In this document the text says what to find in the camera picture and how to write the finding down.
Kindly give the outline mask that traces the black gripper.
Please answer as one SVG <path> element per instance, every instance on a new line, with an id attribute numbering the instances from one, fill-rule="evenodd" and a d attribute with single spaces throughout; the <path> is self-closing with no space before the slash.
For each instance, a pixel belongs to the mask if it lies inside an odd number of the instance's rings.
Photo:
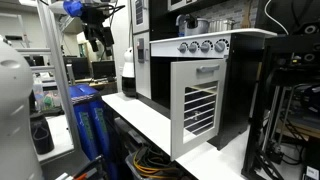
<path id="1" fill-rule="evenodd" d="M 93 52 L 97 52 L 98 46 L 96 39 L 103 40 L 107 56 L 112 56 L 112 46 L 114 44 L 113 35 L 110 27 L 104 27 L 103 22 L 109 18 L 102 9 L 84 7 L 80 19 L 83 23 L 85 38 L 89 40 Z"/>

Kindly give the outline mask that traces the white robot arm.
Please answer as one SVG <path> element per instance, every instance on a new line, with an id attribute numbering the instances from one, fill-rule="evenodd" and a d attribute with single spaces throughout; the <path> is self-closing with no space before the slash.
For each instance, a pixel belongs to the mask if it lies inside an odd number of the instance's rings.
<path id="1" fill-rule="evenodd" d="M 103 46 L 103 53 L 112 56 L 114 39 L 110 27 L 103 23 L 111 18 L 122 6 L 116 6 L 113 0 L 61 0 L 49 5 L 51 11 L 79 18 L 86 40 L 92 51 L 99 50 L 97 42 Z"/>

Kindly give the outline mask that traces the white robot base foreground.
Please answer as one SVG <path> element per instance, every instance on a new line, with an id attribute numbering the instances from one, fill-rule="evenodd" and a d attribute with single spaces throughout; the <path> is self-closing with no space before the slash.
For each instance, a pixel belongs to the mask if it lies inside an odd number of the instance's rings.
<path id="1" fill-rule="evenodd" d="M 43 180 L 30 130 L 30 66 L 0 42 L 0 180 Z"/>

